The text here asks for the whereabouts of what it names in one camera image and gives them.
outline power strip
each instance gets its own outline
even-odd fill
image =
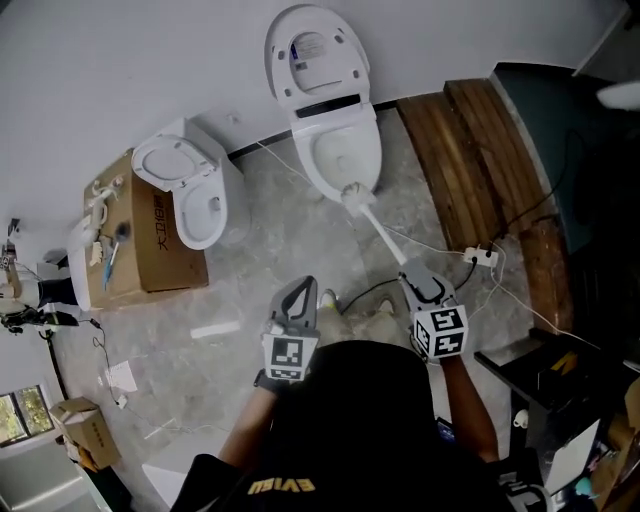
[[[483,267],[495,268],[498,264],[498,253],[490,252],[485,249],[474,249],[473,247],[467,247],[464,251],[462,259],[467,263],[473,264],[473,258],[476,258],[476,264]]]

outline cardboard box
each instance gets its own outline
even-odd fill
[[[106,202],[108,217],[101,234],[114,238],[118,224],[129,222],[131,236],[118,249],[106,291],[102,284],[104,262],[90,267],[91,247],[86,249],[94,308],[156,302],[180,290],[209,284],[204,252],[189,249],[178,236],[173,195],[139,178],[131,169],[131,154],[132,150],[127,151],[97,178],[101,186],[118,175],[124,179],[118,200],[110,197]],[[93,197],[92,185],[85,189],[85,201]]]
[[[91,454],[98,469],[120,460],[118,448],[96,404],[86,398],[72,398],[58,402],[49,412],[60,430]]]
[[[626,415],[616,415],[608,431],[614,457],[605,457],[591,475],[593,492],[598,494],[598,510],[622,512],[629,510],[640,494],[640,379],[634,381],[625,397]]]

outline fiducial marker cube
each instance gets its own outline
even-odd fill
[[[431,359],[461,354],[467,344],[469,324],[464,306],[418,311],[413,314],[413,335]]]

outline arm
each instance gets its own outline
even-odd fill
[[[498,439],[489,413],[476,391],[460,356],[440,360],[447,383],[451,423],[456,440],[485,462],[498,457]]]
[[[13,287],[13,298],[20,298],[22,295],[22,284],[20,283],[18,271],[16,270],[16,265],[13,260],[9,263],[9,268],[5,270],[5,274],[7,276],[7,283]]]
[[[266,389],[254,390],[220,450],[218,455],[220,460],[243,471],[251,469],[271,427],[277,398],[274,393]]]

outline toilet brush handle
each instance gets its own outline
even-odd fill
[[[402,253],[402,251],[400,250],[400,247],[398,247],[398,245],[391,239],[391,237],[389,236],[389,233],[387,233],[387,230],[384,229],[384,227],[382,226],[382,224],[380,224],[380,222],[378,222],[378,219],[376,219],[375,215],[373,215],[373,213],[371,212],[369,205],[361,204],[360,211],[371,221],[371,224],[373,224],[373,227],[376,228],[376,230],[378,231],[378,234],[382,237],[382,239],[385,241],[385,243],[387,244],[387,246],[395,256],[396,260],[398,261],[398,264],[400,266],[404,265],[407,262],[407,257]]]

